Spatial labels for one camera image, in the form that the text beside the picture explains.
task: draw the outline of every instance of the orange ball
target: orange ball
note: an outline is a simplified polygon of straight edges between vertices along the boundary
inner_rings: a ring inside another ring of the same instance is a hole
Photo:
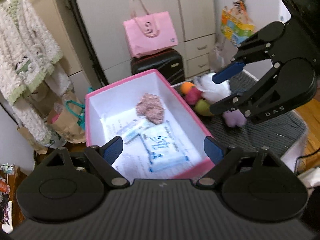
[[[184,82],[180,87],[181,93],[184,95],[188,94],[190,89],[194,86],[195,85],[192,84],[191,82]]]

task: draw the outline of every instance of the gray mat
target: gray mat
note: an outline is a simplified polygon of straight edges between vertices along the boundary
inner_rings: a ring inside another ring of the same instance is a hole
[[[245,72],[241,72],[230,79],[231,92],[244,92],[255,82]],[[268,146],[279,157],[284,155],[307,130],[304,122],[293,112],[260,124],[253,124],[248,120],[243,128],[227,127],[222,116],[198,116],[214,138],[225,146],[234,145],[246,151],[255,151],[262,146]]]

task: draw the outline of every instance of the wet wipes package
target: wet wipes package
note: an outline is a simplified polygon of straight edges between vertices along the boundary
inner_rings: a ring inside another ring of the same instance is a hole
[[[116,135],[121,136],[123,142],[127,144],[151,125],[151,122],[149,122],[147,119],[134,119],[132,122],[119,130]]]
[[[161,171],[189,160],[177,145],[169,121],[143,131],[140,137],[149,154],[150,172]]]

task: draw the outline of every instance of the cabinet handle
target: cabinet handle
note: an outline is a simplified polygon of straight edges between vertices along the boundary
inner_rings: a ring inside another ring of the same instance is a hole
[[[203,47],[200,47],[200,48],[197,48],[198,50],[203,50],[203,49],[206,49],[208,46],[207,45],[204,45]]]
[[[203,65],[198,65],[199,66],[199,68],[202,68],[202,67],[205,67],[205,66],[207,66],[208,65],[208,63],[206,62],[205,64],[203,64]]]

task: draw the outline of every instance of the brown patterned fabric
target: brown patterned fabric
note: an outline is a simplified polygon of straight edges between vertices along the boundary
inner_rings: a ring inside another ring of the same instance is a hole
[[[144,115],[154,124],[163,122],[164,109],[162,108],[159,96],[144,94],[136,105],[137,115]]]

